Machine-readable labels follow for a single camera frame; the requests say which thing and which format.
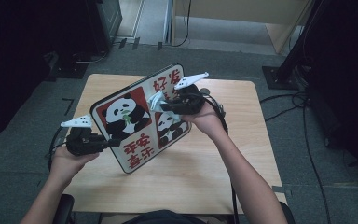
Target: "hand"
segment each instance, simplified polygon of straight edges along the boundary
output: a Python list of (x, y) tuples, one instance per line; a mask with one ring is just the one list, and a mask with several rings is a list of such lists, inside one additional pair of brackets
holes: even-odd
[(84, 167), (84, 165), (96, 159), (99, 153), (85, 156), (75, 156), (66, 147), (58, 147), (53, 157), (49, 179), (61, 188), (66, 188), (72, 178)]
[(221, 131), (224, 131), (222, 122), (217, 117), (213, 107), (208, 103), (204, 104), (198, 114), (183, 115), (181, 119), (194, 123), (200, 129), (200, 131), (210, 137), (213, 136), (214, 133), (220, 133)]

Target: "floor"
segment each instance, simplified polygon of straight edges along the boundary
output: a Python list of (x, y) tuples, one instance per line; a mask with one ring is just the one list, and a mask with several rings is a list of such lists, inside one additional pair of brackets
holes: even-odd
[[(123, 22), (117, 33), (117, 40), (127, 38), (133, 43), (139, 38), (140, 44), (157, 45), (164, 41), (166, 25), (167, 0), (122, 0), (120, 1)], [(248, 21), (223, 21), (190, 18), (188, 21), (188, 38), (186, 37), (187, 17), (176, 18), (175, 45), (183, 42), (180, 48), (211, 49), (276, 55), (264, 23)], [(287, 55), (300, 34), (298, 27), (280, 55)]]

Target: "person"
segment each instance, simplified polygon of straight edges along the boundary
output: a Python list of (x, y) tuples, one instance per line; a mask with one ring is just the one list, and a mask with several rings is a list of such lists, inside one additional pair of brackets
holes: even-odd
[[(194, 123), (215, 143), (250, 223), (287, 223), (275, 193), (238, 150), (211, 105), (205, 104), (197, 115), (183, 115), (182, 119)], [(64, 189), (88, 161), (97, 157), (76, 157), (66, 147), (58, 147), (48, 180), (21, 223), (51, 223)]]

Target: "panda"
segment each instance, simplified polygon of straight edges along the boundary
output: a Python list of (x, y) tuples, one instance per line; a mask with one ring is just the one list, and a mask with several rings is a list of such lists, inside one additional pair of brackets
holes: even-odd
[(114, 101), (102, 114), (109, 137), (120, 140), (140, 131), (150, 121), (150, 114), (137, 105), (129, 93)]
[(179, 137), (187, 128), (187, 123), (180, 120), (174, 122), (173, 118), (167, 113), (162, 113), (158, 119), (158, 139), (163, 147), (172, 140)]

